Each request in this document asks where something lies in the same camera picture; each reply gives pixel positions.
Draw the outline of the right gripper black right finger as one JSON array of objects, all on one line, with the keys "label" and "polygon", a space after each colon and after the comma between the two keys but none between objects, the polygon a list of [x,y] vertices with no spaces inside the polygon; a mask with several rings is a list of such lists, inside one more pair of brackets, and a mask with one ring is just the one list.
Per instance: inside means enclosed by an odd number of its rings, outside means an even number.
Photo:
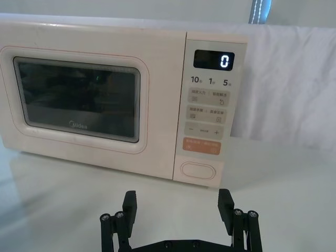
[{"label": "right gripper black right finger", "polygon": [[259,228],[259,214],[256,211],[243,212],[235,208],[231,193],[221,188],[218,192],[218,210],[225,224],[231,245],[225,251],[262,252]]}]

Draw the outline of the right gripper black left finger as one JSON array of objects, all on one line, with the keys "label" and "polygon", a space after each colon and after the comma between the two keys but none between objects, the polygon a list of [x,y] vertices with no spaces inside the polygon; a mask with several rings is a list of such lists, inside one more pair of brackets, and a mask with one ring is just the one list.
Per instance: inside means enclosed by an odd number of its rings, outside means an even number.
[{"label": "right gripper black left finger", "polygon": [[101,251],[114,251],[113,235],[117,234],[119,251],[131,251],[129,238],[137,213],[136,191],[127,191],[122,204],[122,211],[113,216],[104,213],[100,216]]}]

